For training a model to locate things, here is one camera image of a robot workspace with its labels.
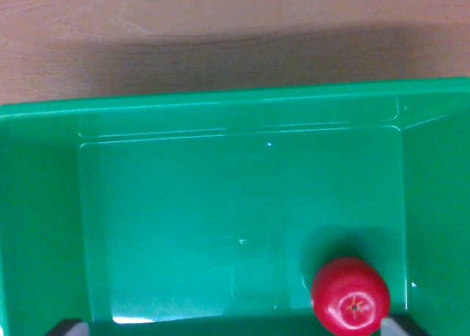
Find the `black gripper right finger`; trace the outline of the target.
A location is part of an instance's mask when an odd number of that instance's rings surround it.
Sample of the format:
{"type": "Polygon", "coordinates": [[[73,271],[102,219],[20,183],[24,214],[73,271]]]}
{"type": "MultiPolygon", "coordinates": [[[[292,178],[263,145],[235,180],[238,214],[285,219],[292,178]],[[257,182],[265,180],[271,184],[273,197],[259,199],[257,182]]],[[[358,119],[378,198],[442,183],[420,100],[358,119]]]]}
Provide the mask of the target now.
{"type": "Polygon", "coordinates": [[[380,325],[381,336],[429,336],[423,328],[420,327],[408,315],[390,315],[383,318],[380,325]]]}

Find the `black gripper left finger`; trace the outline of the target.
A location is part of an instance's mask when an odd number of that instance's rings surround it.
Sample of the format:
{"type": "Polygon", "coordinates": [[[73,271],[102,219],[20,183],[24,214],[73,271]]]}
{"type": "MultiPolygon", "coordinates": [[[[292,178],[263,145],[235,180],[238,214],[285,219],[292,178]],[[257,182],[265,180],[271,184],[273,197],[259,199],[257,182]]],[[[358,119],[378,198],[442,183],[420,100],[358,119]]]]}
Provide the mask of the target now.
{"type": "Polygon", "coordinates": [[[63,319],[45,336],[89,336],[89,325],[80,319],[63,319]]]}

